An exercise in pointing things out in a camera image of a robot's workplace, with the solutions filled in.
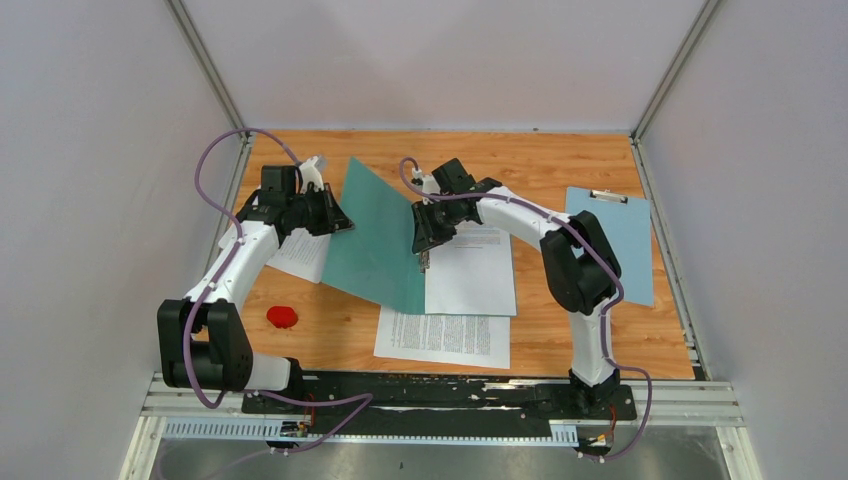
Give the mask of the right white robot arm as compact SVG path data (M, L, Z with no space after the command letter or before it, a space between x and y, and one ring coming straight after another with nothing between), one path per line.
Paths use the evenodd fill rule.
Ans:
M492 178L475 180L458 159L432 173L401 160L399 174L419 201L412 206L411 250L422 255L452 240L473 222L502 230L541 255L548 289L569 315L572 335L571 403L596 417L620 385L611 356L608 313L623 297L621 267L599 219L587 210L569 215L529 201Z

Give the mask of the teal green folder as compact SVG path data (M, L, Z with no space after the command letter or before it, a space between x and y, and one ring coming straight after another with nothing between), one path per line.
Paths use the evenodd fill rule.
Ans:
M352 157L341 208L354 228L330 235L321 282L397 312L423 315L425 275L411 250L411 203Z

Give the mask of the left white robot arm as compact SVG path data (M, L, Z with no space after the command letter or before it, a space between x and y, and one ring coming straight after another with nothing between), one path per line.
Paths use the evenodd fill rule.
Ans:
M213 266L183 297L160 305L166 385L268 390L268 400L283 413L304 405L298 362L254 352L240 315L259 273L294 231L323 236L353 229L322 178L324 164L313 156L299 166L264 166L259 188L236 213L235 230L224 237Z

